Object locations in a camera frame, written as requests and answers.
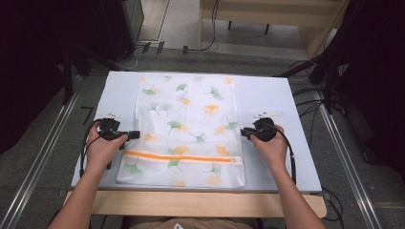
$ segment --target forearm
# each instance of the forearm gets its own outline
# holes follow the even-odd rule
[[[89,228],[93,203],[103,170],[88,166],[49,228]]]
[[[298,191],[287,169],[272,171],[272,174],[282,201],[287,228],[325,228]]]

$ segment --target person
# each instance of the person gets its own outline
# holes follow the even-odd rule
[[[127,136],[123,135],[115,140],[105,140],[98,137],[96,123],[89,133],[86,171],[77,183],[65,205],[50,223],[49,228],[89,228],[93,203],[96,197],[98,183],[107,164],[113,159],[117,148],[123,144]],[[322,220],[309,207],[291,177],[286,166],[287,143],[277,135],[268,142],[263,142],[255,135],[250,137],[258,148],[269,171],[276,182],[283,207],[286,226],[290,228],[326,228]],[[257,224],[245,219],[176,219],[176,218],[134,218],[131,228],[257,228]]]

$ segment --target yellow leaf print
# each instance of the yellow leaf print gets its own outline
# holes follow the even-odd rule
[[[207,179],[206,182],[208,182],[210,185],[219,185],[221,184],[221,177],[217,177],[214,175],[210,175]]]
[[[145,139],[145,141],[156,141],[156,139],[158,139],[155,135],[145,135],[143,137],[143,139]]]
[[[173,150],[173,153],[182,156],[185,152],[187,152],[189,150],[190,149],[187,146],[181,145],[181,146],[176,147]]]
[[[172,181],[172,186],[176,186],[176,187],[184,187],[185,184],[183,181],[176,179]]]
[[[188,106],[188,105],[191,105],[191,100],[188,98],[184,98],[181,100],[181,103],[183,106]]]
[[[215,135],[222,135],[223,133],[225,133],[226,128],[225,126],[220,126],[217,129],[215,129]]]
[[[181,125],[180,128],[179,128],[179,131],[183,132],[183,133],[188,133],[190,131],[190,128],[188,128],[188,127],[186,127],[184,125]]]
[[[232,77],[228,77],[228,78],[225,79],[224,82],[227,83],[227,84],[231,84],[231,83],[233,83],[233,78],[232,78]]]
[[[217,144],[216,146],[218,154],[221,156],[229,156],[229,152],[226,150],[225,146]]]
[[[217,109],[220,109],[220,107],[218,106],[218,105],[215,105],[215,104],[209,104],[209,105],[206,105],[205,106],[205,114],[206,115],[211,115],[212,116],[212,113],[215,111],[215,110],[217,110]]]
[[[152,92],[154,92],[155,94],[160,94],[161,93],[161,89],[158,88],[153,88]]]

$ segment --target table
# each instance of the table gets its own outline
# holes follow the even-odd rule
[[[185,73],[128,73],[110,72],[99,101],[96,116],[115,113],[121,115],[120,129],[134,130],[135,102],[139,79],[148,75],[176,75]],[[282,112],[273,117],[285,128],[295,153],[297,187],[319,217],[326,214],[326,206],[316,169],[299,120],[288,81],[284,78],[231,75],[241,126],[252,126],[253,115],[262,112]],[[189,216],[189,217],[281,217],[283,215],[275,182],[257,151],[245,138],[245,187],[237,189],[157,188],[144,185],[117,183],[120,163],[118,153],[110,171],[106,171],[96,195],[94,214]],[[78,182],[78,163],[72,186]]]
[[[203,20],[212,19],[215,0],[200,0],[199,45]],[[296,26],[310,58],[340,26],[349,0],[220,0],[217,20]]]

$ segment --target mesh laundry bag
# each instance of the mesh laundry bag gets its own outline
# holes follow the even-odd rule
[[[245,185],[232,77],[142,77],[140,138],[125,148],[117,180],[197,188]]]

